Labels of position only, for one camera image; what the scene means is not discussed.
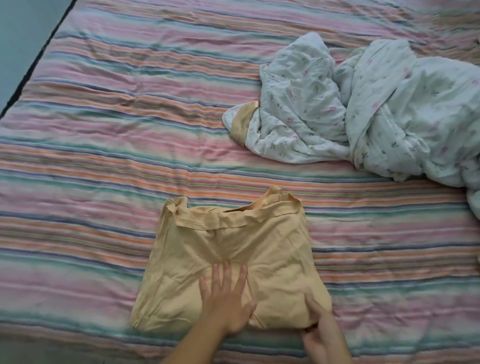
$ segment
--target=dark bed edge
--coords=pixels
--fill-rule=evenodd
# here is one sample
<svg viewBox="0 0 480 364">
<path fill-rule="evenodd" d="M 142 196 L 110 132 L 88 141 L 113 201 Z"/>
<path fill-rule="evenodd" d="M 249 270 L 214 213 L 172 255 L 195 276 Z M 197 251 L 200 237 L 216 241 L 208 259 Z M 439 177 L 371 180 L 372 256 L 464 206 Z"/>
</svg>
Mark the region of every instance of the dark bed edge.
<svg viewBox="0 0 480 364">
<path fill-rule="evenodd" d="M 7 110 L 12 107 L 12 105 L 17 102 L 18 98 L 20 97 L 20 95 L 22 94 L 22 90 L 24 89 L 24 86 L 25 84 L 28 82 L 28 80 L 30 80 L 30 77 L 32 76 L 32 72 L 33 70 L 35 69 L 38 61 L 42 58 L 43 56 L 43 53 L 45 52 L 45 49 L 47 48 L 48 44 L 50 43 L 50 41 L 52 40 L 52 38 L 54 37 L 54 35 L 56 34 L 58 28 L 60 27 L 60 25 L 63 23 L 63 21 L 65 20 L 65 18 L 67 17 L 68 13 L 70 12 L 70 10 L 72 10 L 73 6 L 75 5 L 75 3 L 77 2 L 77 0 L 72 0 L 70 5 L 68 6 L 67 10 L 65 11 L 65 13 L 63 14 L 62 18 L 60 19 L 60 21 L 58 22 L 58 24 L 55 26 L 55 28 L 53 29 L 53 31 L 50 33 L 50 36 L 48 37 L 47 41 L 45 42 L 45 44 L 43 45 L 43 47 L 40 49 L 40 52 L 37 54 L 37 56 L 35 57 L 35 60 L 33 61 L 33 63 L 30 65 L 30 68 L 28 69 L 28 71 L 26 72 L 26 74 L 23 76 L 22 80 L 20 81 L 20 83 L 18 84 L 15 92 L 13 93 L 12 97 L 8 100 L 7 102 L 7 105 L 5 105 L 5 107 L 3 108 L 2 112 L 0 113 L 0 119 L 3 118 L 3 116 L 5 115 L 5 113 L 7 112 Z"/>
</svg>

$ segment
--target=striped bed sheet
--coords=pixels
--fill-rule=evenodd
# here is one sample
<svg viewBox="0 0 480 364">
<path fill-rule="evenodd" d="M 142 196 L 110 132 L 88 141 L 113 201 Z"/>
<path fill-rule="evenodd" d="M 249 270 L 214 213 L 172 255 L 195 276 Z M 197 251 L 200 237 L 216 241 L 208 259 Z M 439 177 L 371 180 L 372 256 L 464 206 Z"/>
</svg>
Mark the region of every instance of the striped bed sheet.
<svg viewBox="0 0 480 364">
<path fill-rule="evenodd" d="M 405 37 L 480 64 L 474 0 L 78 0 L 0 121 L 2 337 L 160 358 L 181 336 L 127 320 L 163 203 L 236 207 L 276 184 L 304 204 L 358 363 L 480 362 L 464 190 L 281 164 L 229 139 L 223 112 L 258 99 L 259 65 L 310 31 L 338 62 Z M 217 358 L 305 362 L 296 332 L 246 332 Z"/>
</svg>

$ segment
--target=multicolored striped fabric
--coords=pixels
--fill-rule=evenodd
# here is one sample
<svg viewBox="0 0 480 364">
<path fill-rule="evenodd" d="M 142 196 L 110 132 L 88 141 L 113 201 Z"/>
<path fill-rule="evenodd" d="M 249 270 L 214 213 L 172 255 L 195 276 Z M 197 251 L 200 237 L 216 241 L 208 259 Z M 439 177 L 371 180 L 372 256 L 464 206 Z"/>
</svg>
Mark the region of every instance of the multicolored striped fabric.
<svg viewBox="0 0 480 364">
<path fill-rule="evenodd" d="M 360 363 L 480 362 L 480 225 L 461 189 L 349 163 L 286 165 L 229 139 L 258 68 L 316 31 L 341 61 L 378 38 L 480 63 L 480 3 L 78 0 L 0 121 L 0 332 L 165 355 L 127 325 L 167 198 L 300 198 L 318 272 Z M 298 333 L 247 332 L 223 363 L 303 361 Z"/>
</svg>

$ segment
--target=person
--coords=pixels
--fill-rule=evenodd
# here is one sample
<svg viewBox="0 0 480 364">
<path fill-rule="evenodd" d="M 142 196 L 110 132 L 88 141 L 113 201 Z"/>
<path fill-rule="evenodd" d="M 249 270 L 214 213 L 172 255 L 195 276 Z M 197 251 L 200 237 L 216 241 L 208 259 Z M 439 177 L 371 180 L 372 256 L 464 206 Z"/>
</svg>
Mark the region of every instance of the person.
<svg viewBox="0 0 480 364">
<path fill-rule="evenodd" d="M 219 266 L 212 266 L 212 286 L 209 290 L 205 279 L 200 278 L 202 312 L 200 318 L 162 363 L 210 364 L 222 340 L 238 334 L 253 315 L 256 303 L 242 306 L 241 295 L 247 281 L 248 270 L 243 266 L 232 289 L 232 270 L 229 262 L 223 263 L 223 281 L 220 282 Z M 321 307 L 310 294 L 305 302 L 318 318 L 318 326 L 302 333 L 303 345 L 313 364 L 352 364 L 347 342 L 331 313 Z"/>
</svg>

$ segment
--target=forearm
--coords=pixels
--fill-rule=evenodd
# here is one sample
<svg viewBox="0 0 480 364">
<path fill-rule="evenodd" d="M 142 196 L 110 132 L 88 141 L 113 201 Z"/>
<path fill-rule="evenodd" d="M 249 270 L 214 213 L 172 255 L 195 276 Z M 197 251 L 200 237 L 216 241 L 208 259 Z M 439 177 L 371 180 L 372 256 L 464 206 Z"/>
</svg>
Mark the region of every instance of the forearm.
<svg viewBox="0 0 480 364">
<path fill-rule="evenodd" d="M 162 364 L 211 364 L 224 333 L 207 319 L 200 319 Z"/>
</svg>

